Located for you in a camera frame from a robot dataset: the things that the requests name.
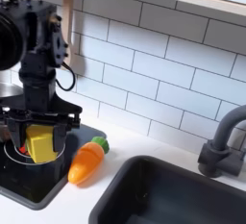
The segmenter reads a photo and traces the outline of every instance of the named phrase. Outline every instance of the faucet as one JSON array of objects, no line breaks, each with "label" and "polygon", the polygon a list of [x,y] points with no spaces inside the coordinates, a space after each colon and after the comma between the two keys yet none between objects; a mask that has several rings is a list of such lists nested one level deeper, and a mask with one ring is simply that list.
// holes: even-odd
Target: faucet
[{"label": "faucet", "polygon": [[246,105],[232,110],[221,120],[214,138],[204,144],[200,153],[198,168],[202,174],[210,178],[221,176],[223,171],[239,175],[245,152],[238,154],[227,143],[234,127],[243,120],[246,120]]}]

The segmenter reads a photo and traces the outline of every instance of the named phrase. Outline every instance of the sink basin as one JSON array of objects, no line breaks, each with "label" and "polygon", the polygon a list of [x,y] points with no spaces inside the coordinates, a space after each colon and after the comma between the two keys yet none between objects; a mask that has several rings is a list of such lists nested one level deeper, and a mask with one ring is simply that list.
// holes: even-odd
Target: sink basin
[{"label": "sink basin", "polygon": [[246,193],[173,164],[131,158],[89,224],[245,224]]}]

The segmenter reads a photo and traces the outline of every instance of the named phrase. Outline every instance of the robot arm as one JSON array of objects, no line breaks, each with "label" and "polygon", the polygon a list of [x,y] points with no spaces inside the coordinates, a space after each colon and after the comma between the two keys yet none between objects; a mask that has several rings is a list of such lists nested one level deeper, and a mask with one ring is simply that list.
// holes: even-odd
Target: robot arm
[{"label": "robot arm", "polygon": [[72,71],[63,62],[68,45],[61,21],[56,7],[43,1],[0,0],[0,70],[20,62],[24,91],[0,99],[0,122],[8,126],[17,148],[23,146],[32,124],[54,127],[54,152],[61,151],[68,131],[80,127],[82,108],[56,93],[56,68]]}]

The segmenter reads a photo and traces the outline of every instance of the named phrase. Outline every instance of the orange carrot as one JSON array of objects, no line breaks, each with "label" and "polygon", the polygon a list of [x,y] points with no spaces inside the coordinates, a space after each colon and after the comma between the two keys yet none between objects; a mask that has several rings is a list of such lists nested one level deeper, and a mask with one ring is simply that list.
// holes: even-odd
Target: orange carrot
[{"label": "orange carrot", "polygon": [[70,166],[68,182],[78,185],[87,180],[99,167],[109,150],[108,142],[102,137],[94,137],[91,142],[83,145]]}]

